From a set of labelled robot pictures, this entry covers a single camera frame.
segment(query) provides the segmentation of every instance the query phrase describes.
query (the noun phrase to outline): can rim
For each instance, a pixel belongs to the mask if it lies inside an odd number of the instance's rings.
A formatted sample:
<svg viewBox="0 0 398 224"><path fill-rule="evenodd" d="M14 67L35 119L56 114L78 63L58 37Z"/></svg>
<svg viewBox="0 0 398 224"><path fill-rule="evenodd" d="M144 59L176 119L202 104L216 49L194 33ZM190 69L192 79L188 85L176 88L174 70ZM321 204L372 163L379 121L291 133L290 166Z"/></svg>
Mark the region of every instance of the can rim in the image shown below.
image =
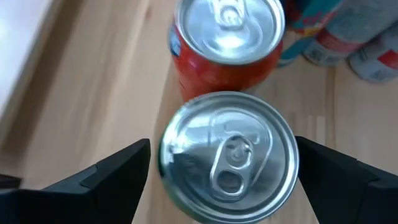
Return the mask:
<svg viewBox="0 0 398 224"><path fill-rule="evenodd" d="M271 47L269 47L267 50L264 51L263 54L259 54L258 57L253 58L252 60L234 60L231 61L231 59L222 59L222 58L216 58L216 57L209 57L208 55L204 54L200 49L198 49L193 42L190 40L189 36L187 33L182 29L182 22L181 22L181 13L182 13L182 4L185 1L194 1L194 0L181 0L178 4L177 7L175 8L174 11L174 23L175 26L177 27L178 31L180 32L180 35L183 39L183 41L198 55L204 57L205 59L215 62L215 63L221 63L225 65L245 65L253 62L257 62L264 57L268 56L271 54L277 46L280 44L282 41L283 35L284 35L284 30L285 30L285 13L284 9L282 7L282 3L280 3L279 0L261 0L264 2L268 3L273 3L275 4L273 7L271 7L272 16L274 19L277 19L278 22L276 22L276 27L275 27L275 36L276 38L273 38L272 42L270 43Z"/></svg>
<svg viewBox="0 0 398 224"><path fill-rule="evenodd" d="M191 199L189 199L181 190L175 190L175 189L180 189L180 187L176 184L173 183L171 177L171 173L169 170L164 169L164 167L166 167L166 163L161 159L162 157L162 148L164 148L164 138L161 139L160 141L160 145L159 145L159 154L158 154L158 169L162 171L163 175L162 175L162 182L163 185L165 186L165 188L167 189L167 193L170 196L170 198L174 201L174 203L177 205L177 207L179 209L181 209L182 211L184 211L187 215L191 216L192 218L194 218L195 220L199 221L199 222L208 222L209 220L211 220L212 222L217 222L217 223L225 223L225 224L229 224L229 223L245 223L245 224L249 224L249 223L257 223L267 217L269 217L270 215L272 215L273 213L275 213L280 207L283 206L283 204L287 201L287 199L289 198L289 196L292 194L293 189L295 187L295 184L297 182L298 179L298 173L299 173L299 164L300 164L300 159L299 159L299 149L297 146L297 142L295 140L295 136L292 132L292 130L290 129L289 125L287 124L286 120L282 117L281 114L279 114L278 111L276 111L276 109L274 109L271 105L269 105L268 103L266 103L265 101L260 100L259 98L256 98L255 96L251 96L245 93L240 93L240 92L235 92L235 91L219 91L219 92L214 92L214 93L208 93L202 96L199 96L193 100L190 100L188 103L185 103L178 111L176 111L175 114L180 114L183 113L185 110L188 109L188 107L194 105L195 103L197 103L199 100L205 99L205 98L211 98L217 95L230 95L230 94L234 94L234 95L240 95L240 96L244 96L250 100L254 100L258 103L263 104L267 110L269 110L272 114L275 115L275 118L277 118L276 120L280 122L280 125L282 126L283 130L285 131L285 138L286 142L290 145L290 149L294 152L292 154L292 158L290 160L294 160L295 164L294 166L292 166L291 169L289 169L289 172L291 172L291 174L287 174L287 176L292 176L291 181L289 182L289 184L286 185L286 190L283 191L281 190L280 192L282 193L282 200L280 201L280 203L277 203L274 207L272 207L271 209L267 210L267 212L258 211L258 214L253 215L252 217L249 218L242 218L241 220L237 220L237 219L233 219L234 216L231 216L229 219L221 219L221 215L216 215L216 214L224 214L221 213L217 210L212 210L212 212L214 212L213 214L210 214L209 212L204 211L203 208L201 208L200 206L196 205L195 202ZM180 117L178 116L174 116L170 123L167 125L166 129L165 129L165 133L166 131L169 129L169 127L175 125L176 120L178 120Z"/></svg>

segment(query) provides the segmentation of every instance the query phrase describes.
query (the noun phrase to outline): aluminum can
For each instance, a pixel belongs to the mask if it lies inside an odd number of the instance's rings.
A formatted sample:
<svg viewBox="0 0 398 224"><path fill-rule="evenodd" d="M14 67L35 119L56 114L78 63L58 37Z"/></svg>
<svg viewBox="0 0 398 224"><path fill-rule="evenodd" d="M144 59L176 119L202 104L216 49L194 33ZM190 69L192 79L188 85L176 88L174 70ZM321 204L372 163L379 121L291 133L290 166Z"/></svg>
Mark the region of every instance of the aluminum can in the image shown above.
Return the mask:
<svg viewBox="0 0 398 224"><path fill-rule="evenodd" d="M286 30L278 66L292 63L336 14L344 0L285 0Z"/></svg>
<svg viewBox="0 0 398 224"><path fill-rule="evenodd" d="M284 29L279 0L182 0L169 44L183 99L263 81L277 65Z"/></svg>
<svg viewBox="0 0 398 224"><path fill-rule="evenodd" d="M270 105L221 91L185 103L159 146L159 172L175 204L201 223L257 223L291 194L295 137Z"/></svg>
<svg viewBox="0 0 398 224"><path fill-rule="evenodd" d="M303 54L317 65L336 65L391 26L397 12L397 0L348 0Z"/></svg>
<svg viewBox="0 0 398 224"><path fill-rule="evenodd" d="M348 60L357 75L369 82L388 82L398 76L398 22Z"/></svg>

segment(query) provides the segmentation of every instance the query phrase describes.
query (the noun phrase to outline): red can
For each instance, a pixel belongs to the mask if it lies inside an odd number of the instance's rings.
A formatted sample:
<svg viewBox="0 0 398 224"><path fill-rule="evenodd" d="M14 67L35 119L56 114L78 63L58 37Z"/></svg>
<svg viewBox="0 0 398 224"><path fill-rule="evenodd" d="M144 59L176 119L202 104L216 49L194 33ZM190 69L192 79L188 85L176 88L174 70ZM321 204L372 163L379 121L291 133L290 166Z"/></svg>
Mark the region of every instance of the red can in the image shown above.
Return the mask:
<svg viewBox="0 0 398 224"><path fill-rule="evenodd" d="M169 44L184 101L262 82L278 63L284 27L279 0L182 0Z"/></svg>

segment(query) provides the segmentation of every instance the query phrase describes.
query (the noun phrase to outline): colorful can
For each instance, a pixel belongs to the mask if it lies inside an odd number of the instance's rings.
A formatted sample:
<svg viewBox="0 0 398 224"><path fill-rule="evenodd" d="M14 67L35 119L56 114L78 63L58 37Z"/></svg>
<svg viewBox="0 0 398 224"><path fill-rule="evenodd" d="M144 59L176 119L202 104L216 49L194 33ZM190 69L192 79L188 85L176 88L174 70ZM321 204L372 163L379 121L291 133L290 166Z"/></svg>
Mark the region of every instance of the colorful can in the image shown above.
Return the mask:
<svg viewBox="0 0 398 224"><path fill-rule="evenodd" d="M398 22L351 55L349 64L370 82L388 82L398 76Z"/></svg>
<svg viewBox="0 0 398 224"><path fill-rule="evenodd" d="M391 26L397 12L397 0L349 0L303 54L317 65L336 65Z"/></svg>
<svg viewBox="0 0 398 224"><path fill-rule="evenodd" d="M258 223L288 199L298 169L297 143L285 119L245 93L189 101L160 141L164 186L201 223Z"/></svg>
<svg viewBox="0 0 398 224"><path fill-rule="evenodd" d="M336 14L343 0L286 0L286 31L283 37L284 49L278 66L292 63L313 37Z"/></svg>
<svg viewBox="0 0 398 224"><path fill-rule="evenodd" d="M263 81L284 28L279 0L182 0L169 39L183 99Z"/></svg>

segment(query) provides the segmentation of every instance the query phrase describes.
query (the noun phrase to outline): can top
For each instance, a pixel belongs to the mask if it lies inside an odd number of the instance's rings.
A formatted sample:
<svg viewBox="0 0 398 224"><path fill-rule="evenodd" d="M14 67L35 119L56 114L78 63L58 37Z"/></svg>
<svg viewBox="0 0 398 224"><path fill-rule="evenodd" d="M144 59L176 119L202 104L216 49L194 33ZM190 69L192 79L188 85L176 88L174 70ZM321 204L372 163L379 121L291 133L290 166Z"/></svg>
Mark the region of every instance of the can top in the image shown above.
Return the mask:
<svg viewBox="0 0 398 224"><path fill-rule="evenodd" d="M256 223L287 200L299 153L275 109L222 91L175 114L160 143L159 169L174 202L199 222Z"/></svg>
<svg viewBox="0 0 398 224"><path fill-rule="evenodd" d="M285 29L279 0L182 0L175 23L196 53L229 65L264 58Z"/></svg>

